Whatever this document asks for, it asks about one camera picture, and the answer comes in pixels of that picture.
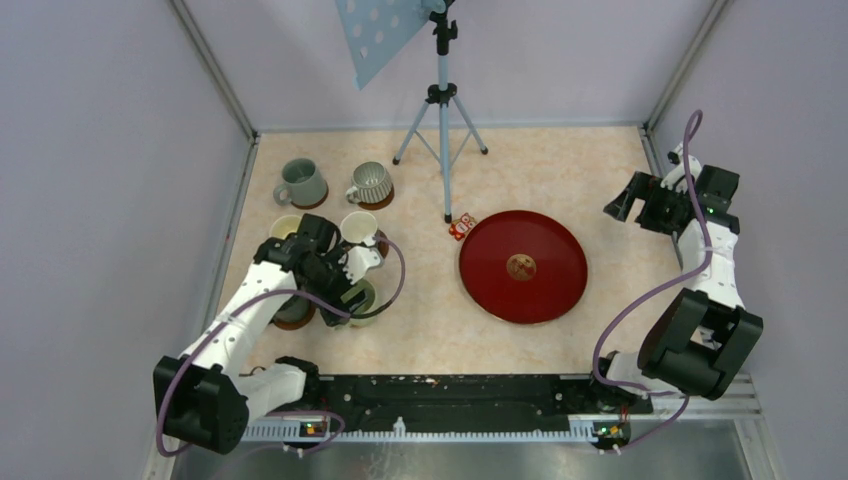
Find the light green mug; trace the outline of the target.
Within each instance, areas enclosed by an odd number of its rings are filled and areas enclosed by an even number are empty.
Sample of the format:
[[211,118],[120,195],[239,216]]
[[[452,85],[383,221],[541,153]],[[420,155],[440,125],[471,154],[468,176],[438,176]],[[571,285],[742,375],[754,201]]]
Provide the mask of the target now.
[[377,316],[368,318],[355,318],[355,315],[372,313],[380,305],[377,291],[368,280],[358,281],[348,292],[348,297],[353,301],[353,312],[348,325],[351,328],[362,328],[369,326],[377,320]]

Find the dark green mug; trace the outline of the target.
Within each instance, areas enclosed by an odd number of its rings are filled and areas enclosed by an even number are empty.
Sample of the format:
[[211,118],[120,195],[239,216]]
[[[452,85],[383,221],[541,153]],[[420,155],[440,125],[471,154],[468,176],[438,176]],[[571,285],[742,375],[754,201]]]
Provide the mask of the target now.
[[314,305],[310,300],[300,296],[292,296],[281,306],[275,315],[279,315],[286,320],[297,320],[309,311],[315,313]]

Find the cream ceramic mug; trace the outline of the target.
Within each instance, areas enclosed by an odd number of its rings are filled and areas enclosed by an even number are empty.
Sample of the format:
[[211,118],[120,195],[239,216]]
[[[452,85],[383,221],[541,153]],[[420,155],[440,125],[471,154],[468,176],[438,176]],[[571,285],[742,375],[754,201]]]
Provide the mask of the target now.
[[283,215],[271,224],[269,236],[286,239],[290,234],[298,231],[301,220],[301,215]]

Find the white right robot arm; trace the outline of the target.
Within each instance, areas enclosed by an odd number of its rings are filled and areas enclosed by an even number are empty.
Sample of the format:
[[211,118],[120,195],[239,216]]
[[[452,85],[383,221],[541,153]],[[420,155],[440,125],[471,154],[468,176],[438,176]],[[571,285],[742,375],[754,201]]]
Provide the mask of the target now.
[[586,385],[589,404],[612,412],[627,397],[682,393],[720,398],[762,335],[763,320],[748,312],[735,279],[734,250],[740,223],[729,214],[736,173],[694,168],[698,202],[686,192],[683,168],[664,178],[634,173],[604,211],[624,221],[635,200],[644,205],[637,223],[673,237],[684,279],[636,354],[615,353]]

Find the ribbed grey white cup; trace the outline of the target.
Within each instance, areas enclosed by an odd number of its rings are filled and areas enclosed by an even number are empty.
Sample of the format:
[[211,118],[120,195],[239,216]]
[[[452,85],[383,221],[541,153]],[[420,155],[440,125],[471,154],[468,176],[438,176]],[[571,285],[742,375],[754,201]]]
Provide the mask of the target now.
[[388,170],[381,163],[370,161],[354,169],[345,196],[352,204],[377,204],[387,200],[392,190],[393,180]]

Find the white faceted cup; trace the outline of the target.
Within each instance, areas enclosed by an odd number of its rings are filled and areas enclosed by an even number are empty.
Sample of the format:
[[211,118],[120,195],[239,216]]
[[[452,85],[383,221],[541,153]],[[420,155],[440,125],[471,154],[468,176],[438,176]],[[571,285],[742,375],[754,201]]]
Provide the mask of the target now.
[[352,212],[339,224],[341,236],[347,243],[367,247],[376,246],[378,229],[376,217],[366,211]]

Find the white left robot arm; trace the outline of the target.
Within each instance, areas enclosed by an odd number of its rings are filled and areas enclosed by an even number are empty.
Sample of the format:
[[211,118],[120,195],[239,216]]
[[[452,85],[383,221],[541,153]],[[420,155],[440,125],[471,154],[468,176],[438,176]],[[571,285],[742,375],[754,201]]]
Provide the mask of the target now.
[[259,337],[293,298],[312,304],[329,326],[354,318],[362,297],[345,294],[381,267],[376,233],[347,239],[332,221],[301,216],[296,231],[271,236],[257,248],[236,293],[197,340],[153,370],[156,444],[175,456],[165,437],[216,453],[231,452],[254,420],[288,405],[308,413],[320,386],[308,369],[283,362],[258,374],[241,370]]

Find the grey ceramic mug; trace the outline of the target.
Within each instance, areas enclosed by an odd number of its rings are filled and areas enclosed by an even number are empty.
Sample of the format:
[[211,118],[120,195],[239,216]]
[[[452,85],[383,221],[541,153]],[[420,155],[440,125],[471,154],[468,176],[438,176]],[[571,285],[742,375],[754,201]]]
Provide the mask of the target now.
[[281,176],[283,183],[272,194],[279,206],[313,204],[329,191],[328,184],[315,162],[308,158],[296,158],[287,162]]

